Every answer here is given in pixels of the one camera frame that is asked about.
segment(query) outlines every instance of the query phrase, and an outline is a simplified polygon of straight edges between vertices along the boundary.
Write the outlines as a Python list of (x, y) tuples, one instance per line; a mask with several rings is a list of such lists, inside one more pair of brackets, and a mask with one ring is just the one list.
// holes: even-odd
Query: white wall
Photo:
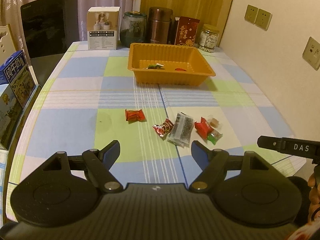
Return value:
[[(248, 4), (273, 14), (268, 31), (244, 20)], [(320, 0), (233, 0), (220, 47), (297, 137), (320, 141), (320, 70), (302, 59), (310, 36), (320, 42)]]

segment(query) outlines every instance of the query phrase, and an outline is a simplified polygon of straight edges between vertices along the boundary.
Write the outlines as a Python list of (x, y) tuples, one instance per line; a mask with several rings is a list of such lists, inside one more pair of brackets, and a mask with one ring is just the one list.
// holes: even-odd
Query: human hand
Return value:
[[(314, 173), (310, 176), (308, 180), (308, 186), (312, 187), (309, 194), (309, 200), (311, 201), (311, 204), (309, 207), (308, 222), (310, 222), (313, 212), (320, 207), (320, 184), (318, 185), (318, 188), (317, 188), (316, 178)], [(319, 216), (320, 216), (320, 211), (317, 212), (317, 214), (315, 215), (315, 218)]]

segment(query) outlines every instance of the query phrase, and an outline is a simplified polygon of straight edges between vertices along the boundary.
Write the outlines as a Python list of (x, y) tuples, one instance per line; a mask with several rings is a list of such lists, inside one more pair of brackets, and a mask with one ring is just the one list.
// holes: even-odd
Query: brown thermos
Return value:
[(173, 11), (165, 7), (150, 7), (146, 42), (167, 44)]

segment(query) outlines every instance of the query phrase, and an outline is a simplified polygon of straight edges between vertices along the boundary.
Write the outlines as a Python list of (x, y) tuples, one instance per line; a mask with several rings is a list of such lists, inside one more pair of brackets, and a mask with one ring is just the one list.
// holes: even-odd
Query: electrical socket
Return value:
[(255, 24), (266, 31), (269, 28), (271, 18), (272, 18), (271, 13), (264, 11), (262, 9), (259, 9)]
[(248, 4), (247, 11), (245, 12), (244, 19), (252, 24), (256, 21), (258, 8)]
[(312, 37), (309, 38), (302, 58), (308, 62), (315, 70), (320, 67), (320, 44)]

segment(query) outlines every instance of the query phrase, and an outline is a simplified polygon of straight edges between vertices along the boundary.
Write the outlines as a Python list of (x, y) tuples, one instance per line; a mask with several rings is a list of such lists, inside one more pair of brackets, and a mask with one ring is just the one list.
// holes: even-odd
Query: red wrapped candy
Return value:
[(208, 134), (213, 131), (213, 128), (203, 117), (201, 117), (201, 122), (195, 122), (195, 128), (203, 140), (206, 140)]
[(156, 133), (163, 138), (166, 134), (170, 133), (173, 127), (173, 123), (166, 118), (165, 121), (161, 125), (155, 124), (152, 126), (155, 129)]
[(125, 110), (125, 119), (126, 121), (134, 122), (134, 121), (143, 121), (145, 120), (145, 116), (142, 112), (142, 109), (139, 111), (134, 110)]

